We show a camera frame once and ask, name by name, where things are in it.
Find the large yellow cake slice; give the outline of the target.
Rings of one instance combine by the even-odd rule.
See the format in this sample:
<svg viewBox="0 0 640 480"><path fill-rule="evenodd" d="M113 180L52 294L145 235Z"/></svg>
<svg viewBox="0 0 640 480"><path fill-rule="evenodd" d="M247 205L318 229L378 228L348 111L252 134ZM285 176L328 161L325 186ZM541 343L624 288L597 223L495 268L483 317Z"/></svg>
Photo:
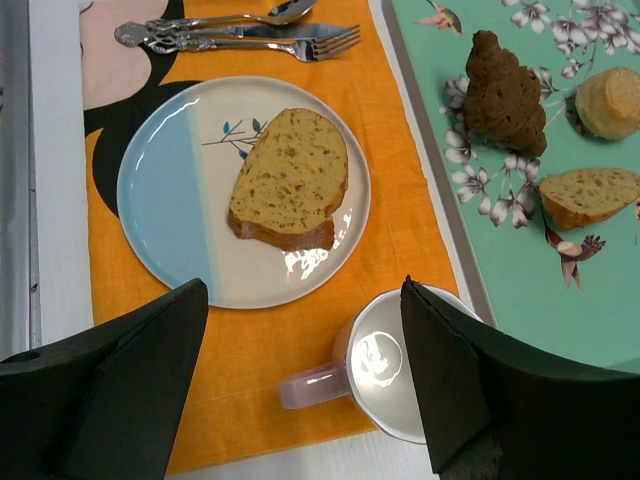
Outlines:
<svg viewBox="0 0 640 480"><path fill-rule="evenodd" d="M284 251L329 250L332 215L348 188L348 153L333 123L305 108L282 110L238 174L228 224L239 239Z"/></svg>

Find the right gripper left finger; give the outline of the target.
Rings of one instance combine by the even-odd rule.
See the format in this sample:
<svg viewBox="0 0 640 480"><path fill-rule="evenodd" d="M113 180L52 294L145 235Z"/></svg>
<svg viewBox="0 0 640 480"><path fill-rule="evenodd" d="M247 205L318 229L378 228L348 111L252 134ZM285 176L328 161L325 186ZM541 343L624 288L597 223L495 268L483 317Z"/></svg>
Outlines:
<svg viewBox="0 0 640 480"><path fill-rule="evenodd" d="M2 478L163 478L207 315L207 287L193 279L2 361Z"/></svg>

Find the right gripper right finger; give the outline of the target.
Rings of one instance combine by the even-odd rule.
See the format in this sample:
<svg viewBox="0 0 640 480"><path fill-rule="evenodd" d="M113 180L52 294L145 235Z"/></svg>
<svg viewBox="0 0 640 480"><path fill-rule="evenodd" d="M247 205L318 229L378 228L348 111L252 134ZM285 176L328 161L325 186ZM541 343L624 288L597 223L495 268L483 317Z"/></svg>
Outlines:
<svg viewBox="0 0 640 480"><path fill-rule="evenodd" d="M635 479L639 378L527 345L413 280L401 319L443 479Z"/></svg>

